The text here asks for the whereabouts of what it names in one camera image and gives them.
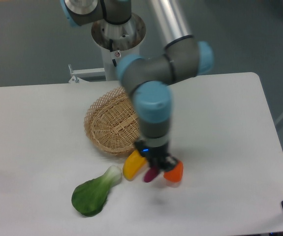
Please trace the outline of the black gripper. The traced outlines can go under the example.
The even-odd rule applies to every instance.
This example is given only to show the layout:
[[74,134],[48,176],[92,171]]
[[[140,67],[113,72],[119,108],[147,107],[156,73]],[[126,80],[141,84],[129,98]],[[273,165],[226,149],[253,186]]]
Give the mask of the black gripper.
[[158,147],[151,147],[146,145],[144,140],[136,140],[134,142],[134,147],[141,156],[146,158],[150,167],[147,172],[149,175],[157,175],[158,169],[164,172],[169,172],[179,163],[177,158],[170,156],[170,153],[168,152],[168,142]]

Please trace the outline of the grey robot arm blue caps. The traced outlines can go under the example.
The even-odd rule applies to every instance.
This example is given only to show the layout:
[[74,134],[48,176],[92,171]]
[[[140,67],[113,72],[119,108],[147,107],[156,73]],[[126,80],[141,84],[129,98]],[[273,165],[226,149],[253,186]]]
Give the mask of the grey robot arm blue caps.
[[176,0],[148,2],[160,30],[164,54],[151,59],[130,53],[140,29],[129,0],[62,0],[63,12],[73,26],[100,24],[101,47],[113,55],[111,65],[138,116],[140,136],[135,148],[157,172],[173,170],[178,159],[169,151],[172,94],[169,85],[207,73],[214,64],[212,48],[197,41]]

